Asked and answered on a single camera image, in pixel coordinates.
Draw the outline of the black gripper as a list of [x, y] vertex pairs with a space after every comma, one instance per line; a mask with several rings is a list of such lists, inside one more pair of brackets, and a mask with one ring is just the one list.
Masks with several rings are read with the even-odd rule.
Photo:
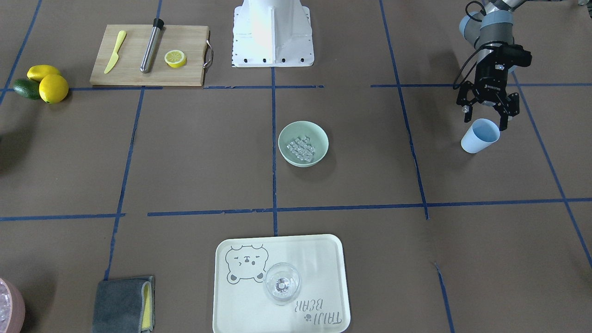
[[499, 131], [505, 131], [509, 120], [520, 112], [518, 93], [506, 93], [510, 69], [515, 62], [507, 59], [484, 58], [476, 64], [475, 81], [465, 81], [458, 87], [456, 104], [462, 107], [463, 122], [472, 120], [474, 104], [492, 107], [499, 114]]

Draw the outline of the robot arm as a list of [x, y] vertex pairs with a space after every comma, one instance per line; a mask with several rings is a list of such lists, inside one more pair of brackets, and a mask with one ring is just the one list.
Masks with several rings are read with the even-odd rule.
[[531, 65], [531, 52], [516, 44], [512, 33], [513, 14], [524, 0], [479, 0], [480, 10], [469, 12], [459, 23], [463, 38], [474, 47], [474, 52], [462, 65], [453, 89], [458, 90], [456, 104], [461, 106], [464, 122], [472, 119], [476, 103], [492, 107], [499, 114], [499, 130], [507, 129], [508, 122], [519, 114], [519, 94], [506, 93], [509, 73], [517, 67]]

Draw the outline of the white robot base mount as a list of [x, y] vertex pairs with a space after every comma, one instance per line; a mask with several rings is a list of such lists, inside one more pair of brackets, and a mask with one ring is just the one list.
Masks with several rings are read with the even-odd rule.
[[309, 8], [299, 0], [244, 0], [233, 14], [235, 68], [308, 67], [315, 63]]

